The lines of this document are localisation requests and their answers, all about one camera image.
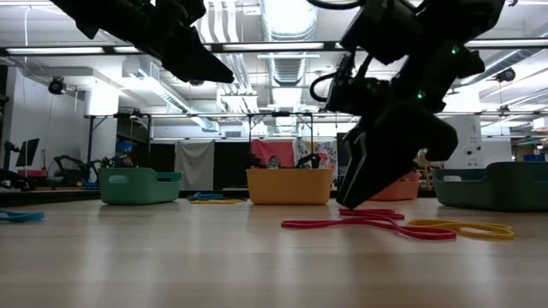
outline wooden table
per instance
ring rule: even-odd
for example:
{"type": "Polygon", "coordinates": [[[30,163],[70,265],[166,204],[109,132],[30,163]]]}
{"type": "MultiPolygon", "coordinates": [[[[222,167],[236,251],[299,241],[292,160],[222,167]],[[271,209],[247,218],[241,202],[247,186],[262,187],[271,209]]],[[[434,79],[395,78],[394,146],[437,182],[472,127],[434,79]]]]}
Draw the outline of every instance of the wooden table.
{"type": "Polygon", "coordinates": [[[41,223],[0,223],[0,306],[548,307],[548,216],[371,204],[408,218],[515,227],[509,241],[424,241],[360,226],[290,230],[331,206],[34,205],[41,223]]]}

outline plastic bin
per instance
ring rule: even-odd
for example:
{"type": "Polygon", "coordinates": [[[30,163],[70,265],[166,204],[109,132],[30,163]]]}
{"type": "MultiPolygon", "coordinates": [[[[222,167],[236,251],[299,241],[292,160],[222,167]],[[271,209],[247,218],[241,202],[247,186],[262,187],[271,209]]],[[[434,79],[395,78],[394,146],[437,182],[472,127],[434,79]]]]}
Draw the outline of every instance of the plastic bin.
{"type": "Polygon", "coordinates": [[[179,198],[181,177],[181,173],[149,168],[100,169],[101,200],[117,205],[170,202],[179,198]]]}
{"type": "Polygon", "coordinates": [[[548,163],[492,163],[486,169],[434,169],[441,204],[498,211],[548,211],[548,163]]]}
{"type": "Polygon", "coordinates": [[[247,186],[253,204],[326,204],[331,193],[331,169],[248,169],[247,186]]]}
{"type": "Polygon", "coordinates": [[[372,201],[403,201],[413,200],[419,195],[420,174],[412,172],[398,181],[390,184],[382,192],[374,195],[372,201]]]}

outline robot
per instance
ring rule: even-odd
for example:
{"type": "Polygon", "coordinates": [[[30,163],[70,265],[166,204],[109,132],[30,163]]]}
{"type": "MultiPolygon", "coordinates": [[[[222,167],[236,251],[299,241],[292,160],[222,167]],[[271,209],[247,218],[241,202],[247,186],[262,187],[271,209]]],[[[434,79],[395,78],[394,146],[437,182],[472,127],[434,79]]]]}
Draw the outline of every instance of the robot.
{"type": "Polygon", "coordinates": [[[52,0],[89,39],[99,29],[162,62],[183,81],[231,83],[234,76],[200,42],[192,25],[206,13],[201,0],[52,0]]]}
{"type": "Polygon", "coordinates": [[[407,0],[307,1],[323,9],[360,7],[340,42],[349,55],[310,88],[327,110],[361,116],[344,138],[351,158],[337,197],[353,209],[412,171],[420,150],[427,149],[428,161],[450,158],[456,131],[435,114],[456,78],[485,71],[479,53],[464,45],[497,24],[504,0],[425,0],[418,7],[407,0]],[[353,76],[359,48],[367,57],[353,76]],[[392,80],[366,77],[373,58],[387,65],[404,56],[392,80]],[[330,78],[327,98],[319,97],[314,87],[330,78]]]}
{"type": "MultiPolygon", "coordinates": [[[[449,159],[456,131],[435,114],[456,78],[485,71],[479,53],[464,45],[492,29],[504,0],[358,0],[327,3],[307,0],[322,9],[360,8],[342,36],[349,54],[333,74],[311,84],[311,94],[329,111],[360,116],[345,145],[351,159],[337,201],[350,208],[379,193],[414,167],[419,150],[426,159],[449,159]],[[356,75],[355,53],[367,52],[356,75]],[[367,78],[372,59],[390,64],[407,56],[390,81],[367,78]],[[326,98],[314,87],[332,79],[326,98]]],[[[76,20],[92,39],[99,28],[125,39],[183,81],[232,82],[232,72],[200,42],[193,23],[204,13],[201,0],[52,0],[76,20]]]]}

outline yellow plastic bin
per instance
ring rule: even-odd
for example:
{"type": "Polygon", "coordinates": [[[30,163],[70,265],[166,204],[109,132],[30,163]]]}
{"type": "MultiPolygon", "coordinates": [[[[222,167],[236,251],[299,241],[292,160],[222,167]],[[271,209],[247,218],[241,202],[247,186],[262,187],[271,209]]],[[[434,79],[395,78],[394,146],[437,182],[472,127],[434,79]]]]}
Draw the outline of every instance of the yellow plastic bin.
{"type": "Polygon", "coordinates": [[[322,205],[329,201],[331,169],[248,169],[249,198],[256,205],[322,205]]]}

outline red rubber band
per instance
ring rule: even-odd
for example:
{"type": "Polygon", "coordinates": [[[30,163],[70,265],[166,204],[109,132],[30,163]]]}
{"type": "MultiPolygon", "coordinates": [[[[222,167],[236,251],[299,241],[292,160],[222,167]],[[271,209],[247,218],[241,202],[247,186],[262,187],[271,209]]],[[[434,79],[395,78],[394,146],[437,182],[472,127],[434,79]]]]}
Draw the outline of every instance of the red rubber band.
{"type": "Polygon", "coordinates": [[[456,239],[456,232],[444,228],[428,228],[399,226],[396,220],[405,218],[403,214],[398,214],[394,210],[375,209],[375,210],[346,210],[340,209],[341,216],[352,216],[340,220],[288,220],[282,222],[282,228],[325,228],[343,224],[369,225],[378,228],[395,230],[401,234],[421,240],[453,240],[456,239]]]}

